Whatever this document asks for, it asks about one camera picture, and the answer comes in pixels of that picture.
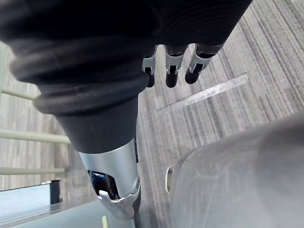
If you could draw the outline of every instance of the robotic arm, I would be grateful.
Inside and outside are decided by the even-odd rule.
[[[138,94],[154,84],[157,45],[166,48],[166,84],[195,83],[252,0],[2,0],[0,40],[14,76],[34,83],[36,108],[64,128],[101,202],[121,219],[140,205]]]

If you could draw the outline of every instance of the gray striped carpet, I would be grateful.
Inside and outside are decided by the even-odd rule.
[[[304,1],[255,0],[224,48],[193,85],[184,73],[193,46],[185,53],[178,84],[165,86],[164,49],[157,53],[156,83],[140,94],[138,149],[142,206],[138,227],[169,228],[166,168],[179,157],[212,141],[279,119],[304,107]],[[7,72],[7,54],[0,72]],[[5,87],[38,94],[33,85],[4,78]],[[0,127],[58,133],[52,116],[29,101],[1,95]],[[0,140],[1,167],[68,167],[62,181],[66,202],[94,196],[78,154],[51,143]],[[0,190],[38,184],[54,175],[0,176]]]

